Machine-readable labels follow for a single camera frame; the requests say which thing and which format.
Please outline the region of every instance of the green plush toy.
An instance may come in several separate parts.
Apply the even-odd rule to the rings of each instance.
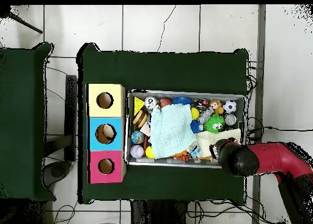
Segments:
[[[218,133],[224,124],[225,120],[222,116],[213,114],[210,119],[203,124],[203,129],[208,132]]]

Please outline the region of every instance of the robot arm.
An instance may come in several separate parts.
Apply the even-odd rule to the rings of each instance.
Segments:
[[[274,173],[292,224],[313,224],[313,170],[310,158],[294,143],[240,145],[233,139],[210,146],[222,169],[234,176]]]

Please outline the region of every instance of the blue spiky ball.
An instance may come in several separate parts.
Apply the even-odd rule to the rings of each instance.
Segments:
[[[172,101],[172,104],[181,103],[183,105],[191,104],[191,99],[189,97],[175,97]]]
[[[191,121],[190,127],[191,127],[191,130],[193,131],[193,133],[197,134],[201,131],[199,126],[200,126],[200,122]]]

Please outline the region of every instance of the green cloth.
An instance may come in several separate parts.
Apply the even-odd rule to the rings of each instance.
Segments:
[[[243,204],[244,179],[222,169],[127,165],[122,183],[87,183],[86,83],[121,84],[130,89],[246,95],[248,52],[135,53],[98,51],[84,44],[77,56],[83,83],[83,162],[79,195],[89,200],[212,200],[233,199]]]
[[[51,45],[0,49],[0,198],[52,200],[42,184],[43,68]]]

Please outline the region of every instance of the circular hole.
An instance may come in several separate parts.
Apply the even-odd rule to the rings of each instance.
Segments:
[[[97,96],[97,105],[100,108],[108,109],[113,104],[113,96],[108,92],[102,92]]]
[[[99,161],[98,169],[102,174],[111,174],[114,171],[114,163],[111,159],[102,159]]]
[[[95,130],[95,137],[101,144],[110,144],[116,137],[115,128],[111,124],[102,124]]]

